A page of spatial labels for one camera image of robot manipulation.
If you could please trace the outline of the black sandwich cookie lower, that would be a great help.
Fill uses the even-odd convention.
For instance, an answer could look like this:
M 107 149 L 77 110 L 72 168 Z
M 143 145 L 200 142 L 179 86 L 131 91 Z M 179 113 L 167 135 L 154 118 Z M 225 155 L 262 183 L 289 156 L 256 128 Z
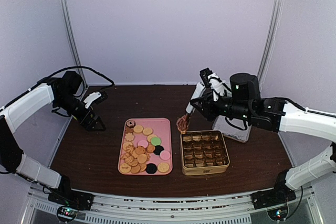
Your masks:
M 146 165 L 146 169 L 145 171 L 148 173 L 148 174 L 155 174 L 158 170 L 158 167 L 153 164 L 153 163 L 149 163 Z

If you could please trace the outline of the brown leaf cookie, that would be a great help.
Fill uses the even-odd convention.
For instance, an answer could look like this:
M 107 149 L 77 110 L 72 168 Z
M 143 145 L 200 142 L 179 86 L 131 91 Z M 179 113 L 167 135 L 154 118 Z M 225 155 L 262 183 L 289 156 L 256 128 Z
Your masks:
M 186 117 L 181 117 L 177 120 L 176 122 L 176 126 L 177 126 L 177 129 L 182 133 L 182 134 L 185 134 L 186 131 L 188 130 L 188 127 L 189 127 L 189 124 L 190 124 L 190 120 L 189 118 L 186 118 Z

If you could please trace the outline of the right aluminium frame post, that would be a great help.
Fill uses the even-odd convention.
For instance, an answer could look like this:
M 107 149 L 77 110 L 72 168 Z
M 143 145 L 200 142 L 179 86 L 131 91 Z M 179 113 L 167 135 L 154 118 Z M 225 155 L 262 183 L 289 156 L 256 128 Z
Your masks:
M 266 79 L 267 71 L 271 62 L 272 52 L 274 50 L 276 41 L 276 32 L 281 20 L 283 4 L 284 0 L 274 0 L 266 42 L 257 74 L 260 90 L 262 90 L 263 84 Z

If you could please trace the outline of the beige round biscuit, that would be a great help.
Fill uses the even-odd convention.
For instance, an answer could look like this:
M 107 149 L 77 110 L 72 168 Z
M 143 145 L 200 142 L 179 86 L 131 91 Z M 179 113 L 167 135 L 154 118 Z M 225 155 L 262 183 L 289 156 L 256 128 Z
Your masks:
M 136 134 L 140 134 L 143 132 L 143 126 L 141 125 L 136 125 L 134 128 L 133 128 L 133 132 L 136 133 Z
M 142 133 L 146 136 L 149 136 L 153 133 L 153 129 L 151 127 L 145 127 L 142 131 Z

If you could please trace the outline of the pink plastic tray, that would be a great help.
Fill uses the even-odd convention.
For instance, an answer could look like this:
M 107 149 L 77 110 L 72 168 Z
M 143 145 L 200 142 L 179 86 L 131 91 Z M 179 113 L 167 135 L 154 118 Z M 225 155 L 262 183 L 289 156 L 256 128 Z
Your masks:
M 123 175 L 167 175 L 173 169 L 171 123 L 166 118 L 128 119 L 118 171 Z

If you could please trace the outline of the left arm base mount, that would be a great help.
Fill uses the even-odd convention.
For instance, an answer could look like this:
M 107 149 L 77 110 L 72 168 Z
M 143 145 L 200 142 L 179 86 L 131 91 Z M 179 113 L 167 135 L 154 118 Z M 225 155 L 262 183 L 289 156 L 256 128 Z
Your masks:
M 70 198 L 62 196 L 56 192 L 48 194 L 48 200 L 59 204 L 56 210 L 56 217 L 63 223 L 74 221 L 78 214 L 84 210 L 90 210 L 94 195 L 80 191 L 72 191 Z

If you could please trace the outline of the beige round biscuit top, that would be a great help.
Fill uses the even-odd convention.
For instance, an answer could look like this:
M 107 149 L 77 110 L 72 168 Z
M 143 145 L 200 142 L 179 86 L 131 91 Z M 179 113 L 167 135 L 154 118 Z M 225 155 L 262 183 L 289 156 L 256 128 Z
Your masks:
M 136 133 L 136 134 L 140 134 L 143 132 L 143 126 L 141 125 L 136 125 L 134 128 L 133 128 L 133 132 Z

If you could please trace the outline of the biscuit with pink stick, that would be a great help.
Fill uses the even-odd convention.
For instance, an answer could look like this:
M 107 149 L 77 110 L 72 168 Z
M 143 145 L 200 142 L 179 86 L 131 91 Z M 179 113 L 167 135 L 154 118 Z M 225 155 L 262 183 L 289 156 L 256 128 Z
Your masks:
M 119 172 L 121 172 L 122 174 L 127 174 L 131 171 L 132 167 L 127 164 L 127 163 L 123 163 L 119 166 Z

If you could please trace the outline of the pink sandwich cookie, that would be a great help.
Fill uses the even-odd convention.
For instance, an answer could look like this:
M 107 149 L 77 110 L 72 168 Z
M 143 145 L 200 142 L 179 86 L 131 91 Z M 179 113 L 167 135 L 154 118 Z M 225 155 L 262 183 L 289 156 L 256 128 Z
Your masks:
M 171 153 L 169 151 L 163 150 L 160 153 L 160 158 L 164 161 L 169 160 L 171 158 Z
M 147 140 L 140 140 L 140 141 L 138 142 L 138 146 L 142 146 L 142 147 L 144 147 L 144 148 L 147 148 L 148 145 L 149 145 L 149 143 L 148 143 Z

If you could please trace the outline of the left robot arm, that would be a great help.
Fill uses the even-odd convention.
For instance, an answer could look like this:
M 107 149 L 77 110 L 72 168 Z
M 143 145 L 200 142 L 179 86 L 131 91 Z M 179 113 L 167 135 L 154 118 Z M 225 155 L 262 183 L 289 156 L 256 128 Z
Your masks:
M 3 174 L 18 174 L 51 189 L 64 205 L 71 205 L 76 197 L 68 185 L 65 175 L 46 167 L 41 162 L 31 158 L 22 150 L 14 138 L 19 132 L 31 133 L 30 129 L 22 130 L 22 125 L 31 124 L 37 133 L 27 137 L 25 147 L 30 151 L 45 151 L 56 142 L 56 132 L 60 129 L 57 123 L 51 122 L 52 117 L 46 112 L 40 112 L 45 106 L 52 105 L 52 112 L 63 109 L 66 116 L 76 119 L 87 131 L 104 131 L 106 127 L 101 118 L 91 107 L 100 103 L 108 95 L 104 89 L 89 94 L 84 100 L 77 98 L 77 91 L 83 82 L 82 77 L 73 67 L 63 69 L 64 75 L 57 77 L 54 73 L 39 80 L 33 87 L 16 97 L 1 108 L 1 166 Z

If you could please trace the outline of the aluminium frame post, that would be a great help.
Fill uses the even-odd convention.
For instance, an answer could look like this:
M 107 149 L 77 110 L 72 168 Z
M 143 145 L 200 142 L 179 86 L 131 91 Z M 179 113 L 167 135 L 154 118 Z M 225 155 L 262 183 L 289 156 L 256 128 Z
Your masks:
M 266 42 L 257 74 L 260 90 L 262 90 L 263 84 L 266 79 L 267 71 L 271 62 L 272 52 L 274 50 L 276 41 L 276 32 L 281 20 L 283 4 L 284 0 L 274 0 Z
M 81 67 L 81 62 L 78 55 L 77 45 L 75 42 L 74 32 L 71 25 L 70 14 L 68 9 L 67 0 L 60 0 L 62 14 L 65 23 L 66 35 L 70 47 L 70 52 L 74 60 L 75 66 Z

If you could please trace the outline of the gold cookie tin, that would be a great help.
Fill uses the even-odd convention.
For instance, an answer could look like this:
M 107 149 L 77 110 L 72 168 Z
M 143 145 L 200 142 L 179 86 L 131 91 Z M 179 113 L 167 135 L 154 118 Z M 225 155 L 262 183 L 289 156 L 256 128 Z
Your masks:
M 180 136 L 182 172 L 186 176 L 221 174 L 230 165 L 220 131 L 190 131 Z

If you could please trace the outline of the black sandwich cookie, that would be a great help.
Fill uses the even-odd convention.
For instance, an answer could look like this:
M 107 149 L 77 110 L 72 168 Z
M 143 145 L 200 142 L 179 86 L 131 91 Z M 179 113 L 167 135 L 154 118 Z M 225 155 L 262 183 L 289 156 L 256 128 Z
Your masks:
M 153 163 L 149 163 L 146 165 L 146 169 L 145 171 L 148 173 L 148 174 L 155 174 L 158 170 L 158 167 L 153 164 Z
M 153 151 L 153 153 L 155 154 L 155 155 L 160 155 L 160 153 L 162 152 L 164 150 L 164 147 L 163 146 L 161 146 L 161 145 L 156 145 L 155 146 L 155 149 L 154 149 L 154 151 Z

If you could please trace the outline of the pink sandwich cookie lower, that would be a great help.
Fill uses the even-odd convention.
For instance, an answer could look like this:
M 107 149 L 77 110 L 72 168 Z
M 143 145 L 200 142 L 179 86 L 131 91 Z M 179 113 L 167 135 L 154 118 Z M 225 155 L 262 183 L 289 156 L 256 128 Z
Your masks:
M 160 158 L 164 161 L 169 160 L 171 158 L 171 153 L 169 151 L 163 150 L 160 153 Z

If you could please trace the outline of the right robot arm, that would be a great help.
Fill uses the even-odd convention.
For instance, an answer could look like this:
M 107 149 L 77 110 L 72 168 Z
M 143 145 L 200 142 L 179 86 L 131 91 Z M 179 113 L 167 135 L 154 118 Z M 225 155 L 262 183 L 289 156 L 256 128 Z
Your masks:
M 330 140 L 322 153 L 298 167 L 279 175 L 276 187 L 269 192 L 272 203 L 279 204 L 289 196 L 289 191 L 323 175 L 335 172 L 335 114 L 304 108 L 288 98 L 260 96 L 255 75 L 237 73 L 225 84 L 208 68 L 200 72 L 202 82 L 186 107 L 186 114 L 197 110 L 208 121 L 223 116 L 227 123 L 241 120 L 244 131 L 254 126 L 272 132 L 295 132 Z

